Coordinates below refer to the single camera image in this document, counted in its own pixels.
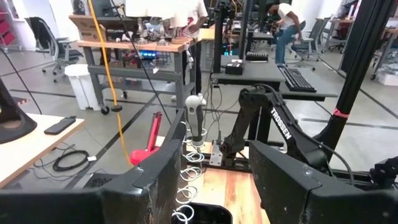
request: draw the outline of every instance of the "cable bundle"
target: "cable bundle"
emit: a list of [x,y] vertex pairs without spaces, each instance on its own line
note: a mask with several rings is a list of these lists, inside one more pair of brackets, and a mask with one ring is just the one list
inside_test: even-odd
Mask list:
[[[202,130],[202,136],[206,136],[207,135],[207,130],[203,129]],[[184,158],[187,159],[188,162],[194,162],[194,163],[199,163],[201,165],[201,162],[203,162],[205,160],[205,155],[203,155],[200,152],[200,148],[204,147],[205,144],[203,143],[203,145],[201,146],[194,146],[193,144],[191,144],[192,141],[189,141],[187,139],[187,135],[185,135],[183,143],[185,143],[186,145],[192,146],[196,151],[192,151],[189,152],[186,155],[183,155]],[[200,167],[189,167],[186,168],[184,170],[181,170],[181,178],[187,182],[191,182],[196,180],[197,178],[199,178],[202,175],[202,169],[201,166]],[[178,208],[176,208],[172,214],[172,217],[176,216],[178,218],[178,220],[180,220],[181,222],[184,222],[185,224],[188,224],[188,222],[193,218],[195,211],[194,209],[187,205],[188,203],[192,202],[192,200],[198,195],[198,189],[194,186],[190,186],[187,185],[181,189],[177,190],[177,193],[181,193],[185,198],[187,198],[187,201],[180,201],[179,199],[175,199],[175,201],[179,204],[181,204],[181,206],[179,206]],[[191,215],[189,217],[187,217],[184,213],[180,212],[181,209],[183,208],[188,208],[191,210]]]

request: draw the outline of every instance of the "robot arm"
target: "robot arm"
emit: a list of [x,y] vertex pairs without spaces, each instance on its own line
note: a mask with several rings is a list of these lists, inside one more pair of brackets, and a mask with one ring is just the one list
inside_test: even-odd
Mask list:
[[287,154],[322,172],[329,172],[326,154],[316,140],[306,135],[286,107],[279,93],[267,85],[242,89],[238,117],[232,133],[224,139],[220,151],[224,158],[234,159],[245,146],[244,135],[261,107],[267,108],[287,145]]

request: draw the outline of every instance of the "black smartphone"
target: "black smartphone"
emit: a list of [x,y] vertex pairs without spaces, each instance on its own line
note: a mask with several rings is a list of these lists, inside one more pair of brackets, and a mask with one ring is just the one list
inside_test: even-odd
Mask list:
[[67,127],[69,127],[71,124],[73,124],[75,121],[76,121],[75,117],[63,118],[57,124],[54,124],[53,126],[47,128],[44,131],[44,134],[57,135],[61,133],[63,130],[65,130]]

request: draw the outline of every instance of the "metal bracket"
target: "metal bracket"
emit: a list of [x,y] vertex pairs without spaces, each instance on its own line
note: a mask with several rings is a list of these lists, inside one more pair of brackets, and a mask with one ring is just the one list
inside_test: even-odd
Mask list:
[[213,141],[213,151],[210,155],[210,165],[212,166],[221,166],[223,161],[223,154],[220,151],[220,146]]

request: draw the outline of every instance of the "black keyboard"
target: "black keyboard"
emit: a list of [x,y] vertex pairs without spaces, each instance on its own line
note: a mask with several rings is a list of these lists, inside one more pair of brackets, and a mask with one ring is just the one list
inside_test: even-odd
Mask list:
[[316,93],[317,90],[309,84],[296,68],[279,68],[286,78],[286,85],[290,91]]

